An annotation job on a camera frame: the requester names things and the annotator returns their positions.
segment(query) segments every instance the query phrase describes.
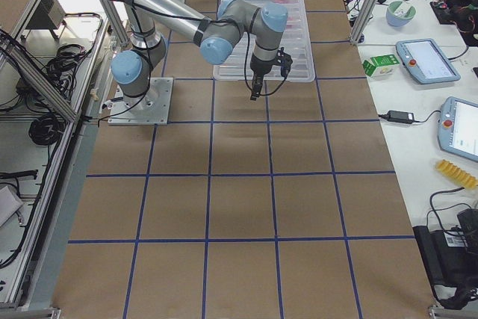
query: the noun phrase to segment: bowl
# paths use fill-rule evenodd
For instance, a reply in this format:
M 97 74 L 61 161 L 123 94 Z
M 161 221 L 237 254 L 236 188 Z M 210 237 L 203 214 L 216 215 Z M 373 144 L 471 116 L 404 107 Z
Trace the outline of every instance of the bowl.
M 405 13 L 397 13 L 397 9 L 403 4 L 403 1 L 393 1 L 387 7 L 387 22 L 390 26 L 404 26 L 413 19 L 417 11 L 415 7 L 410 7 Z

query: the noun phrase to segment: orange object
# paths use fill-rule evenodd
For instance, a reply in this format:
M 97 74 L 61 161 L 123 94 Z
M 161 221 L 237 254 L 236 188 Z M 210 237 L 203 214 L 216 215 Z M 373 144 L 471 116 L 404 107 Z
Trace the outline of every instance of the orange object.
M 444 176 L 453 180 L 458 185 L 473 190 L 478 187 L 478 179 L 473 177 L 470 173 L 465 172 L 460 167 L 455 166 L 447 160 L 441 160 L 436 164 L 436 169 Z

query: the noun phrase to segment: transparent plastic box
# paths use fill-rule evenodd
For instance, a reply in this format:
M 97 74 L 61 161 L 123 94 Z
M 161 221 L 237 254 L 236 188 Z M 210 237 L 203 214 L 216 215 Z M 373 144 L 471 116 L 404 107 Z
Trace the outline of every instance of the transparent plastic box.
M 280 46 L 291 55 L 291 72 L 288 81 L 310 82 L 315 79 L 314 61 L 312 57 L 311 41 L 308 34 L 307 16 L 304 0 L 245 0 L 251 4 L 263 7 L 267 2 L 272 1 L 284 5 L 289 12 L 286 29 Z M 251 35 L 251 46 L 247 59 L 247 78 L 252 79 L 252 70 L 249 68 L 252 50 L 254 49 L 255 36 Z M 221 65 L 214 66 L 213 76 L 217 80 L 243 80 L 244 78 L 244 56 L 246 55 L 247 35 L 235 46 L 231 56 Z M 267 80 L 282 80 L 280 68 L 274 66 L 272 71 L 265 77 Z

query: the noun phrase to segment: touchscreen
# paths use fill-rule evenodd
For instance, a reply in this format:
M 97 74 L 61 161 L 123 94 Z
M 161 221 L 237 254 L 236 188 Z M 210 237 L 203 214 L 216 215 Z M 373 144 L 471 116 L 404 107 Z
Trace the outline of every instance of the touchscreen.
M 407 43 L 406 48 L 417 61 L 425 78 L 448 78 L 454 74 L 430 41 Z
M 452 147 L 478 155 L 478 107 L 456 102 Z

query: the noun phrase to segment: grid of blue lines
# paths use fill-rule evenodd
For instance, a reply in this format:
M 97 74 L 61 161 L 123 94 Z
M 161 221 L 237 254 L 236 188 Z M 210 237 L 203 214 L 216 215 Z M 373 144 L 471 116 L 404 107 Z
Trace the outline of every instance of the grid of blue lines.
M 315 12 L 340 12 L 339 10 L 319 10 Z M 168 36 L 168 40 L 170 43 L 183 43 L 183 42 L 171 42 L 171 31 Z M 312 42 L 312 43 L 344 43 L 348 42 L 348 40 L 339 40 L 339 41 L 328 41 L 328 42 Z M 163 69 L 161 76 L 164 76 L 164 71 L 167 65 L 167 56 L 164 58 L 163 62 Z M 141 202 L 141 207 L 140 207 L 140 215 L 137 223 L 137 233 L 136 233 L 136 238 L 134 239 L 116 239 L 116 240 L 71 240 L 69 241 L 70 244 L 89 244 L 89 243 L 131 243 L 134 244 L 134 251 L 133 251 L 133 256 L 132 256 L 132 261 L 131 261 L 131 270 L 129 274 L 129 280 L 128 280 L 128 288 L 127 288 L 127 293 L 126 293 L 126 298 L 125 298 L 125 306 L 123 310 L 123 319 L 126 319 L 128 316 L 128 305 L 129 305 L 129 297 L 131 293 L 131 284 L 133 282 L 134 278 L 134 269 L 135 269 L 135 264 L 136 264 L 136 258 L 137 258 L 137 250 L 138 246 L 141 243 L 204 243 L 205 246 L 205 254 L 204 254 L 204 273 L 203 273 L 203 289 L 202 289 L 202 319 L 206 318 L 206 303 L 207 303 L 207 276 L 208 276 L 208 245 L 210 243 L 217 243 L 217 242 L 273 242 L 275 244 L 275 250 L 276 250 L 276 273 L 277 273 L 277 288 L 278 288 L 278 302 L 279 302 L 279 313 L 280 313 L 280 318 L 284 319 L 285 318 L 285 313 L 284 313 L 284 308 L 282 304 L 282 285 L 281 285 L 281 269 L 280 269 L 280 260 L 279 260 L 279 243 L 280 242 L 287 242 L 287 241 L 343 241 L 345 244 L 345 248 L 347 251 L 347 258 L 348 258 L 348 263 L 349 263 L 349 269 L 350 269 L 350 277 L 352 280 L 352 285 L 353 285 L 353 293 L 355 295 L 355 300 L 356 300 L 356 308 L 357 308 L 357 315 L 358 318 L 362 319 L 363 314 L 361 310 L 361 304 L 360 304 L 360 299 L 359 299 L 359 291 L 357 289 L 357 283 L 356 283 L 356 278 L 354 274 L 354 268 L 353 268 L 353 259 L 350 253 L 350 246 L 349 242 L 350 241 L 360 241 L 360 240 L 403 240 L 403 239 L 413 239 L 414 237 L 411 235 L 386 235 L 386 236 L 348 236 L 347 235 L 347 228 L 345 224 L 345 219 L 344 219 L 344 213 L 341 205 L 341 195 L 338 189 L 338 183 L 337 183 L 337 175 L 341 174 L 348 174 L 348 175 L 363 175 L 363 174 L 369 174 L 369 175 L 374 175 L 374 174 L 386 174 L 386 173 L 394 173 L 394 171 L 390 170 L 385 170 L 385 171 L 347 171 L 347 172 L 340 172 L 340 171 L 335 171 L 335 165 L 334 165 L 334 159 L 332 157 L 332 150 L 331 150 L 331 145 L 330 145 L 330 140 L 329 140 L 329 133 L 327 129 L 327 124 L 328 123 L 336 123 L 336 122 L 343 122 L 343 123 L 352 123 L 352 122 L 376 122 L 378 119 L 366 119 L 366 120 L 327 120 L 323 111 L 323 103 L 322 103 L 322 98 L 320 95 L 320 82 L 322 80 L 333 80 L 333 79 L 351 79 L 351 78 L 360 78 L 363 79 L 365 77 L 342 77 L 342 78 L 316 78 L 315 79 L 315 84 L 317 88 L 317 94 L 318 94 L 318 99 L 319 103 L 317 106 L 320 107 L 320 112 L 322 115 L 322 120 L 309 120 L 309 121 L 272 121 L 270 120 L 270 113 L 269 113 L 269 101 L 268 98 L 265 98 L 266 102 L 266 115 L 267 119 L 265 121 L 215 121 L 214 120 L 214 94 L 215 94 L 215 81 L 213 81 L 211 78 L 177 78 L 181 80 L 211 80 L 212 81 L 212 104 L 211 104 L 211 120 L 210 121 L 176 121 L 176 122 L 170 122 L 170 123 L 209 123 L 210 124 L 210 143 L 209 143 L 209 160 L 208 160 L 208 172 L 203 173 L 203 174 L 155 174 L 151 173 L 151 164 L 152 164 L 152 155 L 154 151 L 154 146 L 155 146 L 155 138 L 157 134 L 157 127 L 155 127 L 153 131 L 153 136 L 152 136 L 152 142 L 151 142 L 151 148 L 149 150 L 149 160 L 148 160 L 148 165 L 147 165 L 147 170 L 146 173 L 144 174 L 128 174 L 128 173 L 116 173 L 116 174 L 96 174 L 96 175 L 88 175 L 88 177 L 144 177 L 145 182 L 144 182 L 144 189 L 143 189 L 143 198 Z M 270 172 L 269 173 L 262 173 L 262 174 L 227 174 L 227 173 L 221 173 L 221 174 L 213 174 L 212 173 L 212 149 L 213 149 L 213 131 L 214 131 L 214 124 L 216 123 L 265 123 L 267 126 L 267 142 L 268 142 L 268 149 L 269 149 L 269 168 Z M 275 173 L 273 169 L 273 161 L 272 161 L 272 138 L 271 138 L 271 130 L 270 130 L 270 125 L 274 123 L 322 123 L 324 130 L 325 130 L 325 136 L 326 136 L 326 145 L 327 149 L 329 152 L 329 160 L 330 164 L 332 167 L 331 171 L 326 171 L 326 172 L 313 172 L 313 173 Z M 341 227 L 342 227 L 342 236 L 336 236 L 336 237 L 317 237 L 317 238 L 283 238 L 278 236 L 278 225 L 277 225 L 277 216 L 276 216 L 276 199 L 275 199 L 275 189 L 274 189 L 274 179 L 277 176 L 307 176 L 307 175 L 331 175 L 333 178 L 333 182 L 335 185 L 335 195 L 337 197 L 337 202 L 338 202 L 338 208 L 339 208 L 339 214 L 340 214 L 340 219 L 341 219 Z M 143 221 L 143 212 L 144 212 L 144 207 L 145 207 L 145 202 L 146 202 L 146 192 L 148 189 L 148 183 L 149 183 L 149 178 L 150 177 L 156 177 L 156 176 L 164 176 L 164 177 L 173 177 L 173 176 L 207 176 L 208 178 L 208 195 L 207 195 L 207 202 L 206 202 L 206 221 L 205 221 L 205 237 L 204 238 L 182 238 L 182 239 L 141 239 L 140 238 L 140 232 L 141 232 L 141 225 Z M 231 238 L 231 239 L 217 239 L 217 238 L 209 238 L 209 216 L 210 216 L 210 205 L 211 205 L 211 178 L 214 176 L 267 176 L 270 177 L 270 186 L 271 186 L 271 193 L 272 193 L 272 210 L 273 210 L 273 228 L 274 228 L 274 238 Z

